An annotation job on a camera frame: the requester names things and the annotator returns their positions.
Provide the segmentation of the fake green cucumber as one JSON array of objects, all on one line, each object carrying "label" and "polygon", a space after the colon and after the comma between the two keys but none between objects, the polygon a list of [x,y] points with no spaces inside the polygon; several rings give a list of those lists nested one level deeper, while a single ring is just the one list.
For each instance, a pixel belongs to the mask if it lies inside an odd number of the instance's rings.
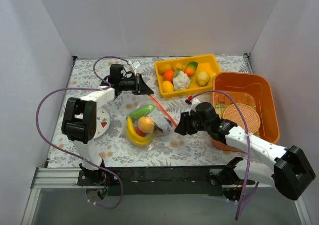
[{"label": "fake green cucumber", "polygon": [[146,105],[143,107],[139,107],[133,112],[130,113],[131,119],[139,119],[141,117],[149,115],[151,112],[153,112],[156,109],[154,105]]}]

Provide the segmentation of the clear zip top bag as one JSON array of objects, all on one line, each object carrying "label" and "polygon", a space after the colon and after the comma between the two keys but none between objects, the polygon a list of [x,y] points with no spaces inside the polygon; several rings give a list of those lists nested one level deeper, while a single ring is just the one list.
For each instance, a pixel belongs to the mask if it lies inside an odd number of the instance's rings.
[{"label": "clear zip top bag", "polygon": [[127,115],[123,134],[135,147],[152,150],[161,138],[172,134],[176,127],[176,122],[159,101],[148,95]]}]

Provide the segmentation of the fake red apple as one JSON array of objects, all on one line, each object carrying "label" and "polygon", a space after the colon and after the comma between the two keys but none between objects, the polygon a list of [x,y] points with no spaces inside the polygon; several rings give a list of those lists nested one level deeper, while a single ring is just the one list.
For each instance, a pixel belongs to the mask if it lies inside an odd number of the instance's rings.
[{"label": "fake red apple", "polygon": [[145,137],[147,135],[147,133],[141,131],[138,127],[135,128],[135,132],[137,133],[137,135]]}]

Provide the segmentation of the fake yellow banana bunch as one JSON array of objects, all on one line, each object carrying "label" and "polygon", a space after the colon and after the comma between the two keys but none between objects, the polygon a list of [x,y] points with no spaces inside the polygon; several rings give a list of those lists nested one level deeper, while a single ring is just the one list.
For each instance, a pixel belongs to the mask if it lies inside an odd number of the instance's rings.
[{"label": "fake yellow banana bunch", "polygon": [[135,128],[138,127],[138,120],[139,119],[131,119],[130,116],[127,117],[127,124],[126,124],[126,135],[128,140],[133,143],[137,147],[148,147],[155,135],[155,132],[148,133],[145,137],[137,135],[135,132]]}]

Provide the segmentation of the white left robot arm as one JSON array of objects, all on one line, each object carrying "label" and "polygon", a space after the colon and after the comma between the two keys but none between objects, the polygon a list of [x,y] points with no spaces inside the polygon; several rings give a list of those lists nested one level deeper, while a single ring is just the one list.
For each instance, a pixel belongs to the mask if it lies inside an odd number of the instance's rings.
[{"label": "white left robot arm", "polygon": [[106,173],[100,167],[104,161],[97,151],[94,136],[97,130],[97,112],[107,102],[113,101],[123,91],[134,95],[152,95],[153,90],[144,82],[140,73],[129,71],[129,77],[124,74],[124,66],[112,64],[109,75],[103,78],[100,88],[81,98],[70,97],[67,100],[62,133],[76,146],[83,159],[80,168],[84,176],[95,185],[105,182]]}]

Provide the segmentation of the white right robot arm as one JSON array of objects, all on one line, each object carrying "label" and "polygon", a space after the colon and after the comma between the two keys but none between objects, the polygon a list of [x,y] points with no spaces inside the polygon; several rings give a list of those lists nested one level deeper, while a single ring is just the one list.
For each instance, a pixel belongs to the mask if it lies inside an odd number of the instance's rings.
[{"label": "white right robot arm", "polygon": [[249,180],[274,186],[283,196],[293,201],[301,196],[316,177],[301,148],[294,145],[286,148],[247,135],[236,123],[221,119],[208,102],[198,103],[190,111],[181,113],[174,131],[180,135],[205,131],[214,140],[258,159],[258,164],[250,165]]}]

